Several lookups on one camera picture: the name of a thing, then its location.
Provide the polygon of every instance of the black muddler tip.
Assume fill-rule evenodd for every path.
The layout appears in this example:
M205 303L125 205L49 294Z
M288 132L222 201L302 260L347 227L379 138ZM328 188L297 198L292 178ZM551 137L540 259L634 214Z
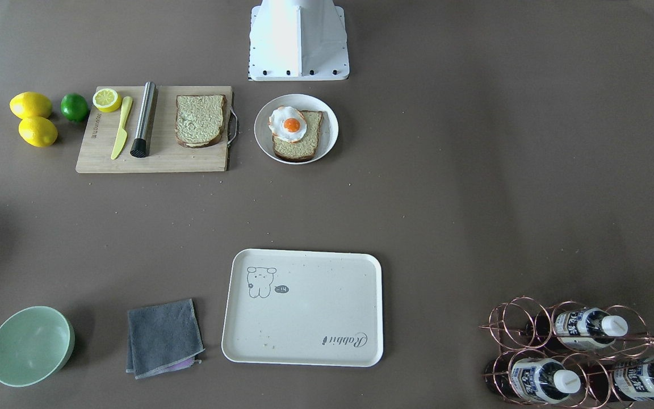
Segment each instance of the black muddler tip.
M136 158L145 158L145 156L148 155L146 148L147 143L145 142L145 139L136 137L133 141L133 147L130 148L130 155L135 156Z

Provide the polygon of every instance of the folded cloth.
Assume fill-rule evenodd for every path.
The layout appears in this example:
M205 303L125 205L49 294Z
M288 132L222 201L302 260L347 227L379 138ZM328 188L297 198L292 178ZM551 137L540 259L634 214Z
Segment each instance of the folded cloth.
M203 352L193 300L128 311L128 359L125 372L136 379L189 368Z

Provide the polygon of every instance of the egg yolk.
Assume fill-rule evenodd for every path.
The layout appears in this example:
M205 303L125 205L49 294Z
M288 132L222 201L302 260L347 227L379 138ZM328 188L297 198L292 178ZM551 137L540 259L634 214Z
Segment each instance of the egg yolk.
M294 118L288 118L286 121L284 121L284 129L288 130L289 132L296 132L299 130L299 121L297 121Z

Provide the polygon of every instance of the green bowl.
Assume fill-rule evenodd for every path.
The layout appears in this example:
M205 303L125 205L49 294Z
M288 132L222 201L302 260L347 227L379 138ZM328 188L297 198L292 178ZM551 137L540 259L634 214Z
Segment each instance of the green bowl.
M29 386L65 365L75 345L72 324L48 306L32 306L0 326L0 382Z

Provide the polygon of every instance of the bottle cap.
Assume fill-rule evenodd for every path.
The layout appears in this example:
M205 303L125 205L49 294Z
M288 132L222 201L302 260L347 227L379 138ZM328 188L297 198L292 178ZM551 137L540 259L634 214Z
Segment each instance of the bottle cap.
M625 336L627 335L627 321L619 315L608 315L602 318L602 332L608 336Z
M579 376L571 370L560 369L554 375L555 387L561 393L573 394L579 391L581 381Z

